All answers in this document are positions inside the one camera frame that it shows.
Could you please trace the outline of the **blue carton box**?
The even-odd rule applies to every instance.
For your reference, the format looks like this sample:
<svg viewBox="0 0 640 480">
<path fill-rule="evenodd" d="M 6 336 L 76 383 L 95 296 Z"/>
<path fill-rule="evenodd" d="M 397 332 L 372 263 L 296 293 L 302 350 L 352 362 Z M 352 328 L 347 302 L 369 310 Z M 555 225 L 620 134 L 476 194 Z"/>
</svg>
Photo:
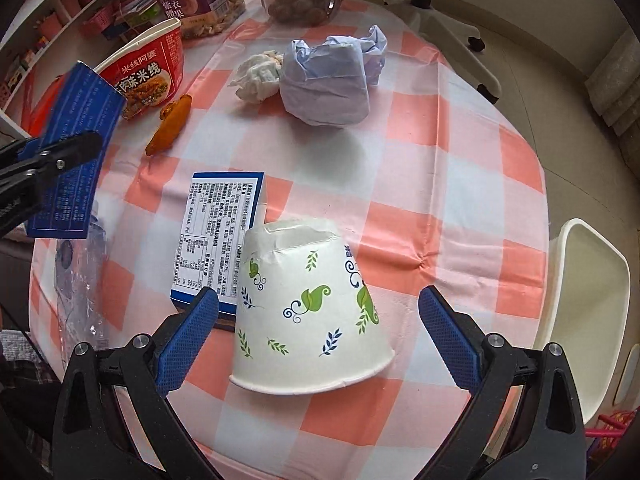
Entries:
<svg viewBox="0 0 640 480">
<path fill-rule="evenodd" d="M 40 136 L 53 180 L 42 208 L 26 223 L 33 238 L 85 238 L 100 171 L 125 98 L 83 62 L 66 75 Z"/>
</svg>

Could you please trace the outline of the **clear plastic water bottle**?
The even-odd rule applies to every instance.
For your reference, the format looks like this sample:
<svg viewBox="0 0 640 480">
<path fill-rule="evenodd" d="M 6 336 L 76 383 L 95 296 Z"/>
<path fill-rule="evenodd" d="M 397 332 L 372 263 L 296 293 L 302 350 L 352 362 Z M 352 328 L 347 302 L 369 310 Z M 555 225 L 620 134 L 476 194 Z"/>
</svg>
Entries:
<svg viewBox="0 0 640 480">
<path fill-rule="evenodd" d="M 80 342 L 96 350 L 108 347 L 100 289 L 105 256 L 106 234 L 94 200 L 87 237 L 56 244 L 54 286 L 64 367 Z"/>
</svg>

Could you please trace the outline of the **red instant noodle bowl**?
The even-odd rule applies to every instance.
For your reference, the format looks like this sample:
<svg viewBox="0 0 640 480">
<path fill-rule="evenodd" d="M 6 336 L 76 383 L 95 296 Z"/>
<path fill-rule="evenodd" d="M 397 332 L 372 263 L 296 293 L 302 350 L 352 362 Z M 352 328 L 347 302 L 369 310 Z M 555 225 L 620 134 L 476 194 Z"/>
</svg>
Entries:
<svg viewBox="0 0 640 480">
<path fill-rule="evenodd" d="M 118 49 L 94 69 L 126 100 L 122 118 L 164 106 L 183 80 L 181 22 L 168 18 Z"/>
</svg>

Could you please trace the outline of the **orange peel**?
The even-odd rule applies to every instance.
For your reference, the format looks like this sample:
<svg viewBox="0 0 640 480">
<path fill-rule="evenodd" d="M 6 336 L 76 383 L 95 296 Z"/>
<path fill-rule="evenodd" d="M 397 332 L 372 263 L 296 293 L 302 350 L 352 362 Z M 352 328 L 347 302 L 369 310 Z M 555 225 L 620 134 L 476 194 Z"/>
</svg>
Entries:
<svg viewBox="0 0 640 480">
<path fill-rule="evenodd" d="M 169 102 L 160 111 L 160 125 L 145 147 L 146 156 L 154 156 L 168 151 L 180 136 L 189 119 L 192 96 L 184 94 L 178 100 Z"/>
</svg>

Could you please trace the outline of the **blue white milk carton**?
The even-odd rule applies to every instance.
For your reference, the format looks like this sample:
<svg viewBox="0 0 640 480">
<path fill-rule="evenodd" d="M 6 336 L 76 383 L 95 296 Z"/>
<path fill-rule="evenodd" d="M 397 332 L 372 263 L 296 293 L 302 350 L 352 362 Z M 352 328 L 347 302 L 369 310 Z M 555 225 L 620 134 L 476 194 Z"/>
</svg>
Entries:
<svg viewBox="0 0 640 480">
<path fill-rule="evenodd" d="M 246 231 L 255 224 L 262 198 L 261 172 L 196 172 L 186 198 L 170 299 L 184 308 L 203 287 L 219 300 L 217 328 L 232 332 L 240 293 Z"/>
</svg>

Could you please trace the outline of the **white floral paper cup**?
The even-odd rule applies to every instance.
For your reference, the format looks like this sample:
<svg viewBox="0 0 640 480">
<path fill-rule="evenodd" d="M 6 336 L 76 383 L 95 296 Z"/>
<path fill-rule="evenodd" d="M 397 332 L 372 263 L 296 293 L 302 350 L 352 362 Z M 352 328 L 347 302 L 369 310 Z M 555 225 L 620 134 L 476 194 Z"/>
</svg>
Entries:
<svg viewBox="0 0 640 480">
<path fill-rule="evenodd" d="M 232 384 L 273 396 L 356 384 L 395 356 L 354 253 L 326 219 L 246 233 L 234 332 Z"/>
</svg>

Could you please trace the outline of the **white tissue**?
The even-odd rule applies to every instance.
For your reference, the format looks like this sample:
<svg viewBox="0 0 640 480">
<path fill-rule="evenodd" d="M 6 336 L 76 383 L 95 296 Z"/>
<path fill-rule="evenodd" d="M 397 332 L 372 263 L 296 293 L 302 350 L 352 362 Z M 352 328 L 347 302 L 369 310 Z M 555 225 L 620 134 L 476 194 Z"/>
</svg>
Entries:
<svg viewBox="0 0 640 480">
<path fill-rule="evenodd" d="M 233 73 L 228 86 L 243 102 L 259 104 L 280 90 L 283 55 L 276 51 L 254 54 Z"/>
</svg>

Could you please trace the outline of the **bluish paper ball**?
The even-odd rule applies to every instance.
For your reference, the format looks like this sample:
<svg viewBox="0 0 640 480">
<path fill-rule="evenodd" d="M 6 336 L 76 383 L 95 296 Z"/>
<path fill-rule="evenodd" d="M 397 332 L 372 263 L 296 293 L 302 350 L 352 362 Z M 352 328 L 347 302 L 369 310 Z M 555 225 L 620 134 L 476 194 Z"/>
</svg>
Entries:
<svg viewBox="0 0 640 480">
<path fill-rule="evenodd" d="M 329 36 L 318 46 L 286 47 L 279 92 L 288 114 L 310 126 L 346 127 L 370 114 L 369 88 L 385 66 L 387 38 L 378 26 L 367 36 Z"/>
</svg>

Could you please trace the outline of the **white trash bin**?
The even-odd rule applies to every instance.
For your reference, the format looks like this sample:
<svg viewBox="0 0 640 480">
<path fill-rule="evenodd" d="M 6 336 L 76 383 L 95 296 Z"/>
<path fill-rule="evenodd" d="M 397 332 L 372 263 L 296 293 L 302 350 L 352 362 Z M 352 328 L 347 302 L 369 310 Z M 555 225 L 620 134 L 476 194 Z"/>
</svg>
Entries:
<svg viewBox="0 0 640 480">
<path fill-rule="evenodd" d="M 565 222 L 549 245 L 544 306 L 533 348 L 559 344 L 570 363 L 582 417 L 601 407 L 624 339 L 630 299 L 624 255 L 582 219 Z"/>
</svg>

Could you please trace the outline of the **white curved bookshelf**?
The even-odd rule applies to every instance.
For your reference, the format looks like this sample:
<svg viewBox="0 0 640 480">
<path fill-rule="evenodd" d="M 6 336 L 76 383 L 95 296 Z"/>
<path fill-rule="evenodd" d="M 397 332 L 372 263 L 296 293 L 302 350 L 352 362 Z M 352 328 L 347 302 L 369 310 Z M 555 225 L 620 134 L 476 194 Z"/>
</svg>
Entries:
<svg viewBox="0 0 640 480">
<path fill-rule="evenodd" d="M 58 81 L 78 61 L 94 67 L 132 37 L 124 0 L 26 0 L 1 36 L 1 115 L 39 134 Z"/>
</svg>

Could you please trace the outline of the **checkered orange white tablecloth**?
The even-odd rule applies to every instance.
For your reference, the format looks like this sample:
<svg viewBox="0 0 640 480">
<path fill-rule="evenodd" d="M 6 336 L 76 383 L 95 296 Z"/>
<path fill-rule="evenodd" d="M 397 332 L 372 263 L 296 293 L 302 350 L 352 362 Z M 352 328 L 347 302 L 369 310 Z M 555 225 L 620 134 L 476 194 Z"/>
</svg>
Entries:
<svg viewBox="0 0 640 480">
<path fill-rule="evenodd" d="M 190 119 L 153 158 L 147 112 L 114 133 L 96 192 L 107 236 L 99 282 L 114 347 L 174 312 L 180 224 L 198 171 L 265 176 L 268 220 L 327 218 L 355 254 L 396 356 L 366 382 L 316 396 L 261 396 L 229 382 L 235 336 L 214 330 L 169 400 L 228 479 L 410 479 L 468 398 L 424 330 L 416 297 L 435 284 L 487 333 L 529 347 L 547 279 L 544 172 L 526 140 L 439 50 L 380 6 L 346 0 L 326 26 L 269 21 L 260 0 L 232 29 L 184 46 Z M 387 37 L 368 118 L 312 128 L 279 99 L 242 103 L 228 81 L 251 55 L 291 40 Z"/>
</svg>

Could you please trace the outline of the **beige right curtain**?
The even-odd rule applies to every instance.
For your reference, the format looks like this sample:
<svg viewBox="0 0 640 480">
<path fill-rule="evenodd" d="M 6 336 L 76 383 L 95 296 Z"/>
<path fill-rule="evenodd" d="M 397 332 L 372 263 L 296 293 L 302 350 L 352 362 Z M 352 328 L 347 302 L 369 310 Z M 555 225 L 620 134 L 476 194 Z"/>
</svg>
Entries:
<svg viewBox="0 0 640 480">
<path fill-rule="evenodd" d="M 639 177 L 640 44 L 628 27 L 586 81 L 590 102 L 613 130 L 623 159 Z"/>
</svg>

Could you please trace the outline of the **grey office chair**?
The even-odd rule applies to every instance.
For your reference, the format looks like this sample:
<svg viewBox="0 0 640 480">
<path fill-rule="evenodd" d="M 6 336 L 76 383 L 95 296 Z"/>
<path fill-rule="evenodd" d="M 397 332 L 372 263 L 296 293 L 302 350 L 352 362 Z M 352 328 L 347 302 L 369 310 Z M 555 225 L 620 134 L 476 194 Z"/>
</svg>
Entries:
<svg viewBox="0 0 640 480">
<path fill-rule="evenodd" d="M 448 61 L 462 66 L 475 79 L 476 90 L 487 101 L 498 102 L 502 95 L 501 84 L 477 57 L 486 48 L 477 27 L 437 11 L 432 0 L 383 0 L 383 6 L 413 32 L 438 47 Z"/>
</svg>

